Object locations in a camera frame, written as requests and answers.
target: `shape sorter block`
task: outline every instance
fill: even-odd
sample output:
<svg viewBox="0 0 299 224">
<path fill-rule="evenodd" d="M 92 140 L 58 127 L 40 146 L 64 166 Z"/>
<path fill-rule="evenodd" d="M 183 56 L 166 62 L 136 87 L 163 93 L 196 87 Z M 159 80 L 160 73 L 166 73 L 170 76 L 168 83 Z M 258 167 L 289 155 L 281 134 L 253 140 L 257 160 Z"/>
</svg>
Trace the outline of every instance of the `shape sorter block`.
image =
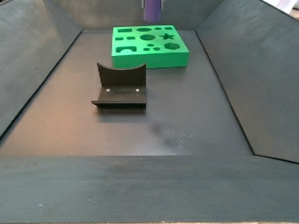
<svg viewBox="0 0 299 224">
<path fill-rule="evenodd" d="M 172 25 L 115 27 L 112 60 L 116 68 L 187 67 L 190 50 Z"/>
</svg>

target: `gray floor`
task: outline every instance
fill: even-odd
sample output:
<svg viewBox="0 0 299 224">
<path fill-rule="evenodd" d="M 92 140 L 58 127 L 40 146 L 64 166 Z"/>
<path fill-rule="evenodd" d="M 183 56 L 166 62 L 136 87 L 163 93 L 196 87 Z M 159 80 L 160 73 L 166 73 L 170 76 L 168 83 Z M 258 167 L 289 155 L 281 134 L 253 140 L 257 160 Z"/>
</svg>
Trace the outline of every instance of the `gray floor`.
<svg viewBox="0 0 299 224">
<path fill-rule="evenodd" d="M 82 34 L 2 141 L 0 222 L 299 221 L 299 166 L 251 155 L 196 35 L 182 37 L 191 64 L 150 70 L 146 112 L 126 112 L 90 102 L 111 32 Z"/>
<path fill-rule="evenodd" d="M 250 155 L 194 31 L 186 68 L 148 69 L 146 110 L 99 110 L 111 32 L 84 32 L 2 142 L 0 156 Z"/>
</svg>

